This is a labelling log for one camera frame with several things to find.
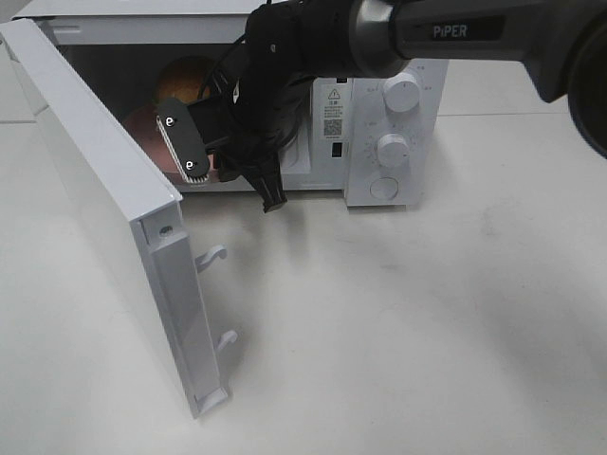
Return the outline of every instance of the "timer knob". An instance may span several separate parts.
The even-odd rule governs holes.
[[[410,71],[404,71],[383,84],[383,99],[393,112],[411,111],[421,98],[419,77]]]
[[[407,161],[409,144],[402,135],[386,135],[377,142],[376,153],[381,166],[397,168]]]

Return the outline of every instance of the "warning label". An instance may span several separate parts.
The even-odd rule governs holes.
[[[350,101],[350,87],[328,84],[322,90],[322,132],[325,139],[343,139],[344,121]]]

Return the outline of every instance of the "microwave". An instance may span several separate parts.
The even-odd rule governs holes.
[[[167,65],[217,59],[258,6],[33,0],[0,25],[0,63],[22,88],[83,225],[194,417],[228,397],[217,356],[236,334],[212,339],[197,278],[227,250],[194,254],[179,202],[187,192],[252,189],[242,177],[186,184],[127,124],[151,105]],[[238,49],[226,71],[245,58]],[[285,190],[342,191],[348,207],[417,203],[447,65],[413,60],[387,80],[316,80],[280,152]]]

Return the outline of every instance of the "white floor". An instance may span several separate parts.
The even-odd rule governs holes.
[[[451,68],[416,208],[186,198],[195,252],[229,248],[212,328],[241,336],[198,421],[2,110],[0,453],[606,453],[607,161],[563,101],[508,93],[518,65]]]

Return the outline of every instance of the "microwave door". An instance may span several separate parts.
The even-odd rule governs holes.
[[[0,75],[21,85],[68,196],[194,416],[223,401],[181,196],[29,19],[0,25]]]

